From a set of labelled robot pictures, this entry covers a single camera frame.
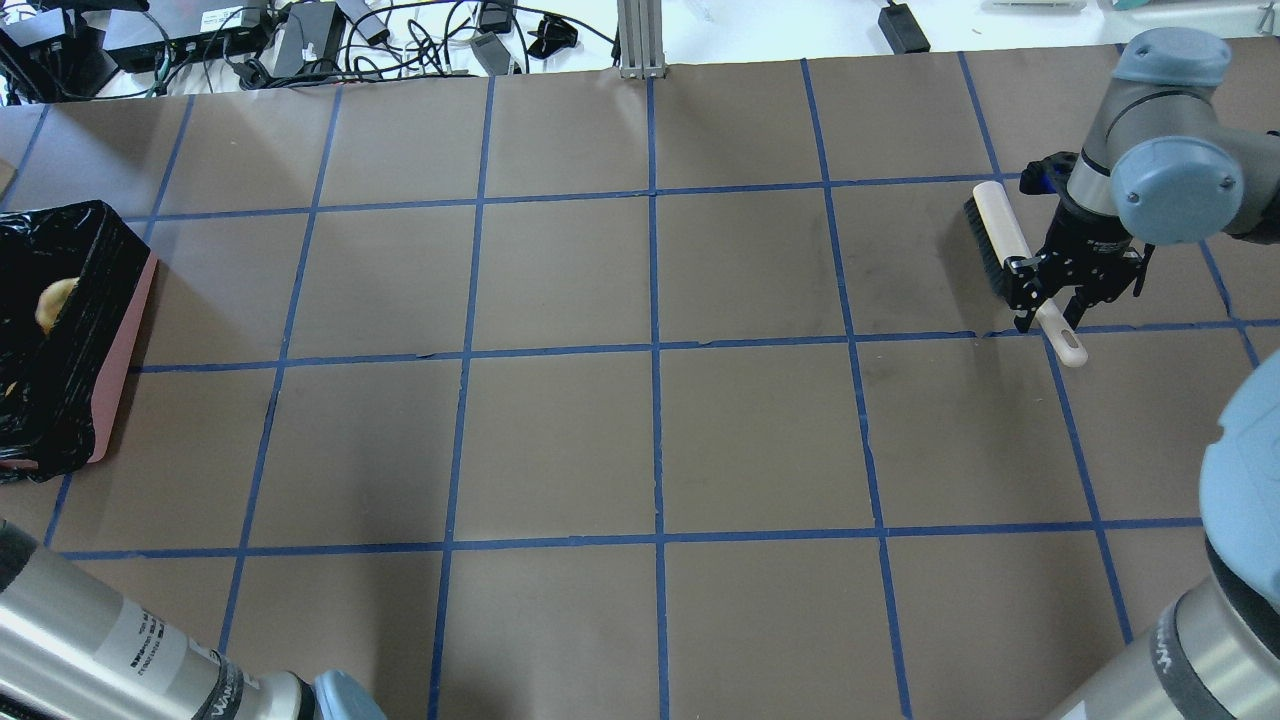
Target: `black bristles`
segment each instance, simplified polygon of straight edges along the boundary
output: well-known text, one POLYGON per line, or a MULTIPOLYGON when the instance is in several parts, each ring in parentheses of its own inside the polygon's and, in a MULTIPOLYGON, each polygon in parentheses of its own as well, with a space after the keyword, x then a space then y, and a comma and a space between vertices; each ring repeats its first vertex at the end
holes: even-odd
POLYGON ((973 197, 965 200, 964 217, 969 222, 973 238, 978 241, 978 256, 982 258, 982 269, 987 273, 991 291, 1000 297, 1009 297, 1009 273, 1005 272, 1004 259, 996 256, 996 249, 991 246, 991 234, 987 232, 987 224, 982 222, 982 213, 978 211, 978 202, 973 197))

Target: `brush handle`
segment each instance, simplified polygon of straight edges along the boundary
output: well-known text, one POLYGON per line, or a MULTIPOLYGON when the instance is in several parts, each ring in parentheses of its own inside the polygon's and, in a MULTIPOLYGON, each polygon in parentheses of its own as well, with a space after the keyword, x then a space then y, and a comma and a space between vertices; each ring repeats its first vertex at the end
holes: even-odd
MULTIPOLYGON (((982 215, 982 224, 987 228, 991 247, 1001 263, 1011 256, 1032 256, 1027 238, 1023 236, 1023 228, 1019 227, 1018 218, 1014 215, 1014 208, 1009 204, 1009 195, 1005 193, 1004 184, 995 181, 979 183, 978 187, 973 188, 973 200, 978 205, 978 214, 982 215)), ((1052 297, 1036 311, 1036 320, 1064 365, 1068 368, 1084 365, 1089 354, 1084 350, 1075 331, 1066 323, 1066 318, 1062 316, 1062 311, 1059 310, 1052 297)))

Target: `light blue joint cap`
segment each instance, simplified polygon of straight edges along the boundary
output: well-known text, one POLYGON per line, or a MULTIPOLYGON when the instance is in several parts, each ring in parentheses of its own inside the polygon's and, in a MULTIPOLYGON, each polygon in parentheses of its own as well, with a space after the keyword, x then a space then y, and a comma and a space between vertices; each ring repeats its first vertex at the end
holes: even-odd
POLYGON ((1151 85, 1217 87, 1230 64, 1231 49, 1216 35, 1187 27, 1157 27, 1129 41, 1111 77, 1151 85))
POLYGON ((1233 573, 1280 606, 1280 352, 1258 366, 1217 423, 1201 468, 1204 533, 1233 573))
POLYGON ((324 720, 387 720, 369 692, 342 670, 316 678, 315 689, 324 720))
POLYGON ((1139 142, 1111 170, 1111 200, 1125 229, 1152 245, 1199 242, 1240 211, 1244 170, 1198 137, 1139 142))

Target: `brush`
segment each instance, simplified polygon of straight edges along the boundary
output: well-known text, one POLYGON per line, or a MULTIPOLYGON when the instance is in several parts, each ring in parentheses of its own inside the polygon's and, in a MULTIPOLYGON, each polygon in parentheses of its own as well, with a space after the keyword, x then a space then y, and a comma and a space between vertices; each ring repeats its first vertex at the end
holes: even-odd
MULTIPOLYGON (((974 187, 973 197, 965 202, 965 219, 978 241, 978 254, 991 290, 1007 300, 1012 278, 1005 272, 1005 260, 1014 256, 1030 258, 1032 251, 1018 225, 1018 218, 1014 217, 1014 209, 1009 205, 1005 186, 987 181, 974 187)), ((1064 365, 1079 368, 1089 359, 1080 338, 1052 297, 1046 299, 1036 310, 1036 322, 1064 365)))

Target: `black trash bag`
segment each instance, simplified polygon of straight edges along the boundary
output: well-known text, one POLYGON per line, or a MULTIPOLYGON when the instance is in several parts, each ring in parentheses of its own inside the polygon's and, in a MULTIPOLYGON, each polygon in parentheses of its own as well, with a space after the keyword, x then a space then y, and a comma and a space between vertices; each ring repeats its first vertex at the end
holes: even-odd
POLYGON ((102 201, 0 214, 0 461, 28 461, 0 464, 0 484, 44 482, 92 455, 93 386, 148 252, 102 201), (79 282, 45 337, 36 304, 65 278, 79 282))

